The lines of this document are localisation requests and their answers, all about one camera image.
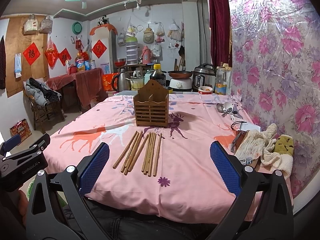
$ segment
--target soy sauce bottle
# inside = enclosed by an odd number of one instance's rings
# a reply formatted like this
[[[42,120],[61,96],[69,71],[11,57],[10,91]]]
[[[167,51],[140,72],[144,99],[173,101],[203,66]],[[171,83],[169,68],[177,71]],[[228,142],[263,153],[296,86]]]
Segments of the soy sauce bottle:
[[[161,65],[155,64],[153,66],[153,69],[155,70],[153,74],[150,76],[150,79],[157,81],[161,86],[165,88],[165,74],[161,71]]]

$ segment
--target red diamond paper decoration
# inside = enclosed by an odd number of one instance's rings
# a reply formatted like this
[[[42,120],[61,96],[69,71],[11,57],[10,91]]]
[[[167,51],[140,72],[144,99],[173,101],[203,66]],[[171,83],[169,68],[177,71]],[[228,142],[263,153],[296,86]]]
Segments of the red diamond paper decoration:
[[[35,45],[35,43],[32,43],[24,52],[23,52],[24,57],[28,61],[29,65],[31,66],[37,58],[40,56],[40,52]]]
[[[93,46],[92,52],[100,58],[102,54],[107,50],[107,47],[100,41],[98,40],[96,45]]]
[[[66,60],[71,60],[71,56],[67,50],[67,48],[65,48],[60,54],[59,54],[59,59],[62,63],[62,65],[66,66]]]

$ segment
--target wooden utensil holder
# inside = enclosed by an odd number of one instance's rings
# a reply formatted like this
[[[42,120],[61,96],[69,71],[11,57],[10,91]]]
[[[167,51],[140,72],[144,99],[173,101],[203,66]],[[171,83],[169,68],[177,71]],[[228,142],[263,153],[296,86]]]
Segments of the wooden utensil holder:
[[[168,125],[169,91],[157,81],[149,80],[133,97],[137,126]]]

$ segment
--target panda plush toy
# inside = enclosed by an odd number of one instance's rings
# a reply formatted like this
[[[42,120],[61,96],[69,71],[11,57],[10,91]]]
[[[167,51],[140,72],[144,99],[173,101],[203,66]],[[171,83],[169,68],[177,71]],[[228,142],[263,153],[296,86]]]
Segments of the panda plush toy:
[[[106,15],[102,16],[98,21],[98,26],[109,23],[109,18]]]

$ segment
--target bunch of chopsticks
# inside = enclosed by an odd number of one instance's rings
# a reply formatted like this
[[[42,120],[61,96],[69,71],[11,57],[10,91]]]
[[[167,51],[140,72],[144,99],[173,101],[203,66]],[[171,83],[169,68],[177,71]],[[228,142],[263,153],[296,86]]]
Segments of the bunch of chopsticks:
[[[161,138],[162,138],[162,133],[160,134],[160,138],[158,141],[158,146],[157,146],[157,151],[156,151],[156,156],[154,160],[154,165],[153,165],[153,176],[157,175],[157,169],[158,169],[158,159],[159,159],[159,153],[160,153],[160,146],[161,146]],[[124,158],[125,154],[129,150],[127,157],[124,161],[124,164],[122,165],[121,172],[124,173],[124,175],[127,175],[128,172],[132,171],[135,163],[137,162],[137,159],[140,156],[140,153],[142,152],[146,142],[148,141],[147,144],[147,149],[146,149],[146,154],[144,156],[144,161],[142,165],[141,171],[143,174],[148,175],[151,177],[152,175],[152,163],[153,163],[153,156],[154,156],[154,151],[155,151],[155,144],[156,144],[156,133],[152,132],[147,134],[147,136],[144,138],[142,145],[138,149],[140,143],[142,140],[142,131],[138,133],[136,131],[134,135],[132,136],[130,142],[128,143],[127,147],[124,149],[116,163],[113,165],[113,168],[116,169],[119,163],[122,161]]]

